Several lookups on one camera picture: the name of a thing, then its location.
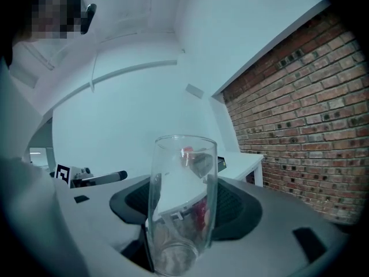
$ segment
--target person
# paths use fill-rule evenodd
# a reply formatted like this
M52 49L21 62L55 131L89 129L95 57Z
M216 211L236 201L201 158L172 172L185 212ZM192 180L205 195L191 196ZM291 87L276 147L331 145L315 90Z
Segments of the person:
M41 276L88 276L53 180L22 161L42 116L19 93L9 73L12 48L19 42L63 38L78 27L81 0L16 0L16 9L6 1L0 2L6 26L0 38L0 200L2 235L7 239L2 244L6 252L2 264L11 265L15 275L28 271Z

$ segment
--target gray surface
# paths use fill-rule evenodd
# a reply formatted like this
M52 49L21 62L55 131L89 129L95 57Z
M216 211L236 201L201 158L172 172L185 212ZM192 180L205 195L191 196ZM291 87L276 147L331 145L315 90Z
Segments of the gray surface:
M117 250L127 245L131 239L135 239L139 228L121 221L110 210L109 199L117 191L146 177L147 175L112 184L70 190L73 196L84 194L91 198L77 204L76 208L80 216L88 219L89 227ZM302 201L287 194L244 182L224 180L237 188L244 189L259 200L263 209L262 219L259 225L241 240L214 242L185 276L223 277L230 273L232 277L286 277L292 274L307 276L312 272L320 271L327 264L327 260L334 257L344 243L345 235ZM327 247L327 253L313 265L308 266L308 260L292 234L293 229L300 227L310 227ZM103 252L94 251L93 253L98 254L96 257L101 261L107 261L104 260L107 256L103 255ZM129 261L120 262L110 261L110 274L105 274L105 276L119 276L119 274L124 276L126 270L127 274L133 269L137 270L135 265ZM92 265L96 267L102 264L88 264L89 267Z
M262 219L239 241L215 242L186 276L227 276L232 272L232 276L286 277L297 273L308 266L292 234L292 230L300 227L310 227L315 232L327 247L326 257L335 254L344 243L345 235L302 201L251 184L225 181L259 200ZM319 271L325 264L322 260L315 269Z

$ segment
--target white wall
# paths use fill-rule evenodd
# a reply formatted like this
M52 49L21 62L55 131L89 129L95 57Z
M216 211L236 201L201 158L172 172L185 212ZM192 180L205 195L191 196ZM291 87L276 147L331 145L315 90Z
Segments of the white wall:
M45 148L30 148L29 151L30 153L33 153L31 154L31 162L33 163L33 165L39 166L42 169L49 171L46 149Z
M96 80L106 74L155 62L175 61L180 47L174 34L124 36L94 45L93 36L76 42L55 70L36 84L32 104L44 115L76 92L89 88L93 72Z
M52 123L45 123L31 138L29 147L52 148Z
M166 134L212 138L200 100L187 93L178 66L122 74L86 89L54 110L57 163L94 175L150 172L154 141Z
M0 60L0 79L0 156L23 157L42 116L19 92L4 59Z
M220 92L240 69L326 7L322 1L182 0L175 32L193 58L194 85L210 96Z

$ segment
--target brick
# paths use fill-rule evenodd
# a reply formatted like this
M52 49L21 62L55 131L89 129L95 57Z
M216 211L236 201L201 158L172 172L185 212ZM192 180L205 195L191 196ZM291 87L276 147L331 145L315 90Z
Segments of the brick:
M300 70L295 72L295 79L300 79L302 77L305 77L306 75L311 74L314 71L314 68L312 66L305 66L301 68Z
M355 150L340 150L325 152L326 159L350 159L354 158Z
M348 125L347 125L347 120L346 119L341 119L341 120L337 120L337 121L332 122L332 129L333 130L345 129L347 127L348 127Z
M341 35L341 39L343 40L344 43L347 43L355 39L355 36L352 32L347 31Z
M356 134L358 137L363 137L363 136L369 136L369 128L366 127L362 127L362 128L358 128L356 129Z
M337 86L340 84L336 75L322 80L321 83L324 88L330 88L330 87Z
M293 100L304 98L305 96L312 95L314 93L317 93L319 91L322 91L323 87L320 83L315 83L313 85L310 85L308 87L299 89L291 94Z
M315 70L322 69L327 65L329 65L329 60L327 57L320 58L312 63L312 66L315 68Z
M265 78L269 77L270 75L273 75L275 72L277 71L276 66L270 66L269 68L267 68L264 72L263 75Z
M274 135L276 137L282 137L282 136L296 136L298 135L297 128L290 128L290 129L284 129L284 130L277 130L274 132Z
M328 90L324 90L323 92L317 94L318 102L322 102L324 100L334 99L341 95L345 95L348 93L348 88L346 85L331 88Z
M342 70L349 69L353 66L355 66L355 61L353 59L353 56L348 56L339 61L339 64L342 68Z
M321 112L328 111L328 104L322 103L322 104L315 104L310 107L305 107L297 111L298 117L307 116L307 115L314 115Z
M293 71L298 70L300 68L302 68L302 63L300 61L295 61L295 62L289 64L286 67L286 70L287 70L288 73L292 73Z
M325 30L329 29L331 26L328 22L326 21L321 21L319 20L319 24L317 26L314 27L314 29L318 32L318 33L322 33Z
M352 44L347 44L328 54L328 59L330 62L335 62L354 52L355 52L354 46Z
M270 108L273 108L275 106L275 102L267 102L267 103L264 103L264 104L261 104L259 106L256 106L256 107L253 107L251 109L252 113L253 114L256 114L256 113L259 113L261 111L265 111L265 110L268 110Z
M286 77L283 78L283 81L284 81L284 84L287 85L287 84L289 84L291 82L296 81L296 79L298 79L298 78L300 78L300 77L297 77L297 75L295 73L295 74L287 75Z
M253 103L253 102L249 103L248 107L254 107L254 105L259 106L260 104L264 104L267 101L266 101L266 97L262 96L261 98L255 99L254 102L255 103Z
M268 67L274 65L278 62L278 58L274 55L273 50L268 52L267 54L263 55L258 61L254 68L255 74L260 74Z
M309 153L309 158L312 159L319 159L319 158L323 158L323 152L310 152Z
M348 190L350 191L368 191L369 186L364 184L348 185Z
M315 40L309 41L305 45L302 45L301 50L304 53L309 53L310 51L316 49L318 47L318 43Z
M324 78L328 78L332 75L337 74L341 71L341 66L339 63L335 63L333 65L330 65L328 67L325 67L323 69L320 69L316 71L315 73L310 75L311 82L317 82L319 80L322 80Z
M328 45L332 50L335 50L341 47L343 44L344 44L344 41L340 37L336 37L332 41L328 42Z
M295 81L293 86L296 88L296 89L300 89L300 88L303 88L305 86L308 86L310 85L311 82L310 82L310 79L308 76L306 76L305 78L302 78L298 81Z
M287 151L301 151L301 145L287 145Z
M359 103L354 105L353 109L356 115L366 113L368 111L368 105L366 102Z
M361 148L367 147L369 145L369 139L367 138L355 138L351 140L342 140L342 141L334 141L333 148L334 149L352 149L352 148Z
M365 75L364 77L361 78L363 86L364 87L369 87L369 76Z
M273 115L282 114L284 112L289 112L289 111L296 110L296 109L298 109L300 107L301 107L301 105L300 105L299 102L285 104L284 106L273 108L272 109L272 114Z
M309 143L314 143L317 141L324 141L323 135L321 133L311 134L308 136Z
M369 149L357 149L355 151L355 157L367 157L369 156Z
M280 96L283 96L283 95L286 95L288 93L291 93L292 91L294 91L295 89L293 88L293 85L290 84L290 85L287 85L287 86L284 86L276 91L273 91L269 94L266 95L266 99L267 100L272 100L272 99L276 99L276 98L279 98Z
M289 95L285 95L279 99L274 100L276 106L282 106L284 104L288 104L290 101L291 101L291 97Z
M355 116L355 117L350 118L348 120L348 125L350 127L365 125L365 124L368 124L368 123L369 123L369 115L368 114L361 115L361 116Z
M360 89L364 88L363 82L362 82L361 79L353 80L353 81L349 82L347 84L347 86L348 86L348 89L350 90L350 92L357 91L357 90L360 90Z
M256 93L257 91L259 91L261 88L262 88L262 87L261 87L261 84L260 84L260 83L258 83L257 85L255 85L255 86L253 86L253 87L249 88L249 89L248 89L248 93L249 93L250 95L252 95L252 94Z
M344 31L346 31L344 26L341 24L337 24L324 32L322 35L318 36L315 40L319 45L322 45L342 34Z
M340 99L334 99L328 102L329 108L331 110L334 110L336 108L341 108L345 106L343 98Z
M312 104L316 104L317 98L315 97L315 95L311 95L306 98L300 99L300 102L301 102L301 106L307 107L307 106L311 106Z
M354 115L353 107L343 107L338 110L334 110L334 111L322 114L322 118L323 118L323 121L330 121L330 120L350 117L353 115Z
M324 139L326 141L353 139L354 137L356 137L356 131L354 129L348 129L348 130L343 130L340 132L330 132L330 133L324 134Z
M275 124L268 124L263 126L263 131L268 132L270 130L276 130Z
M262 87L266 87L268 85L270 85L273 82L276 82L277 80L279 80L280 78L282 78L283 76L285 76L287 74L285 69L279 70L277 73L269 76L268 78L266 78L265 80L263 80L260 84Z
M272 116L272 111L268 110L268 111L264 111L264 112L259 113L259 116L256 115L256 119L262 119L262 118L266 118L266 117L270 117L270 116Z
M361 51L353 54L352 58L356 63L365 61L365 55Z
M255 125L256 126L261 126L261 125L266 125L266 124L272 124L272 123L277 123L281 121L281 115L278 116L273 116L273 117L269 117L269 118L265 118L265 119L261 119L261 120L256 120Z
M337 75L337 77L338 77L338 80L341 83L343 83L343 82L347 82L347 81L350 81L352 79L358 78L362 75L365 75L365 73L366 73L365 67L363 65L361 65L361 66L355 66L352 69L343 71L343 72L339 73Z
M314 28L300 27L292 35L292 47L294 50L313 40L318 32Z
M301 134L311 134L317 132L327 132L331 130L331 126L329 124L319 124L314 126L306 126L300 129Z
M369 99L369 89L349 94L344 99L346 105L362 102Z
M321 160L321 159L320 160L307 159L307 160L302 160L302 165L328 167L328 166L330 166L330 161L329 160Z
M331 143L302 144L302 151L324 151L331 149L332 149Z
M288 113L284 113L282 115L279 115L281 118L281 121L286 121L286 120L291 120L291 119L296 119L296 114L295 112L288 112Z
M315 124L322 122L322 117L320 115L308 116L306 117L307 124Z
M352 172L353 175L366 175L366 169L364 167L355 168Z
M304 118L300 118L300 119L296 119L296 120L291 120L291 121L279 123L279 124L277 124L277 128L278 129L295 128L295 127L300 127L300 126L304 126L304 125L305 125Z
M327 53L330 53L331 49L328 45L322 45L319 46L314 53L316 53L318 56L317 57L322 57L323 55L326 55Z
M314 62L318 57L317 53L309 53L307 55L305 55L301 61L304 65L307 65L308 63Z
M365 197L365 192L353 192L353 191L339 191L338 196L349 198L362 198Z

